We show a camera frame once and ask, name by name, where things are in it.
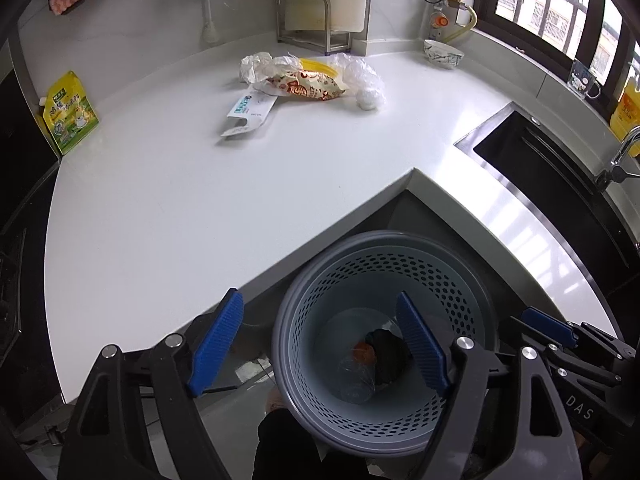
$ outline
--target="trash bin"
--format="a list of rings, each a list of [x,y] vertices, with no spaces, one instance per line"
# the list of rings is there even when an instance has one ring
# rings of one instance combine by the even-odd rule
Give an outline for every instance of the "trash bin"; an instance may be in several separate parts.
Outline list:
[[[448,321],[487,349],[497,345],[488,294],[458,256],[427,238],[393,231],[355,235],[312,260],[284,297],[273,332],[273,366],[289,409],[314,437],[362,456],[422,451],[444,407],[411,361],[363,404],[336,393],[340,355],[369,330],[395,325],[405,290],[423,314]]]

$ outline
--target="kitchen counter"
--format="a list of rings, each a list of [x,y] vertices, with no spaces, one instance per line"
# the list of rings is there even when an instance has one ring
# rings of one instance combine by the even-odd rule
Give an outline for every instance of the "kitchen counter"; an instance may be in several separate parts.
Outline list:
[[[526,269],[539,290],[517,290],[523,300],[544,296],[614,333],[558,241],[453,145],[509,96],[418,53],[385,54],[369,58],[386,84],[382,111],[279,99],[262,128],[220,139],[246,87],[239,60],[260,50],[305,54],[263,35],[165,67],[98,104],[100,127],[62,160],[45,295],[67,402],[104,345],[154,345],[230,286],[250,300],[406,187],[507,282]],[[492,262],[491,244],[514,260]]]

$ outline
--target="dish rack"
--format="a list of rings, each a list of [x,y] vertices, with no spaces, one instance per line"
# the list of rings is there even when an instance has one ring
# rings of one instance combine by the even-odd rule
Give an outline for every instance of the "dish rack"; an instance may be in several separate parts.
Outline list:
[[[290,43],[324,53],[348,52],[351,49],[351,33],[331,30],[331,0],[324,3],[324,30],[285,30],[283,0],[276,0],[276,33],[278,43]]]

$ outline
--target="metal screw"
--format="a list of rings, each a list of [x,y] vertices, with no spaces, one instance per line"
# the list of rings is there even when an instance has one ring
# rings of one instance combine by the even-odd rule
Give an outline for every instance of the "metal screw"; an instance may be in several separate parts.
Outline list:
[[[169,348],[176,348],[182,344],[182,336],[180,334],[169,334],[164,338],[164,344]]]
[[[110,359],[118,352],[118,347],[116,345],[107,345],[102,349],[102,357],[105,359]]]
[[[460,348],[464,348],[465,350],[471,350],[474,347],[474,340],[468,337],[459,337],[456,339],[456,344]]]
[[[524,355],[525,359],[532,360],[532,359],[535,359],[536,357],[538,357],[538,352],[536,352],[530,346],[525,346],[522,349],[522,355]]]

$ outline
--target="black pants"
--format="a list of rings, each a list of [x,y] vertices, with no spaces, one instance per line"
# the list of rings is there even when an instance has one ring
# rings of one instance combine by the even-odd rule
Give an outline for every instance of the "black pants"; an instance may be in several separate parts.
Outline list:
[[[253,480],[369,480],[361,457],[331,450],[320,460],[316,443],[289,410],[268,413],[258,426]]]

